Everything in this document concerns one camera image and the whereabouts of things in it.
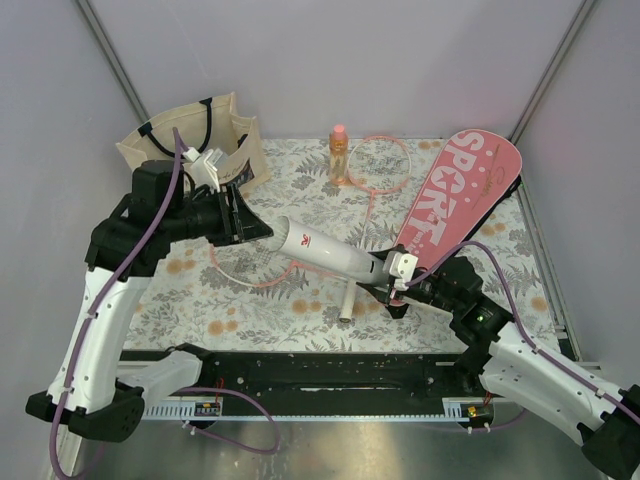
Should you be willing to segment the white shuttlecock tube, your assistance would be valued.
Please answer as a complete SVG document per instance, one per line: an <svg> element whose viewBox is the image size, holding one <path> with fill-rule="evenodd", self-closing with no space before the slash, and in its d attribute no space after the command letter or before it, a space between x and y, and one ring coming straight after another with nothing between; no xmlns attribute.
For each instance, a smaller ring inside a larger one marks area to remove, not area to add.
<svg viewBox="0 0 640 480"><path fill-rule="evenodd" d="M267 223L273 234L267 249L347 280L374 287L393 282L386 261L287 216Z"/></svg>

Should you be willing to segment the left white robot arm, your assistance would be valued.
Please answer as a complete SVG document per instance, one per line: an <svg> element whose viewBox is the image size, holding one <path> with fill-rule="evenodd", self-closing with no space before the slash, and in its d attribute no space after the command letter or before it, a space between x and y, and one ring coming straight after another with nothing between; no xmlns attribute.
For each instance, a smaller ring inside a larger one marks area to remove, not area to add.
<svg viewBox="0 0 640 480"><path fill-rule="evenodd" d="M204 238L216 247L272 236L239 189L224 185L190 196L182 165L143 162L132 187L92 232L85 257L83 301L60 370L47 390L31 395L26 412L84 439L122 442L146 408L188 388L205 395L216 386L210 353L183 344L134 375L118 364L136 307L175 242Z"/></svg>

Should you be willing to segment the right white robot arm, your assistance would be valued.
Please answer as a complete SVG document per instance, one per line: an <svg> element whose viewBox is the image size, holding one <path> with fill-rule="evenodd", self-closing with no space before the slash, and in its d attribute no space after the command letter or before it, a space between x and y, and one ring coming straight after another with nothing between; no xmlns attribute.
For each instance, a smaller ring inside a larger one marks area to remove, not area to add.
<svg viewBox="0 0 640 480"><path fill-rule="evenodd" d="M483 280L464 256L437 269L418 266L400 247L376 252L367 268L385 280L363 287L399 318L402 301L451 314L450 327L465 346L454 365L464 394L483 390L512 401L565 433L584 457L611 479L639 468L639 387L624 389L539 342L514 308L482 291Z"/></svg>

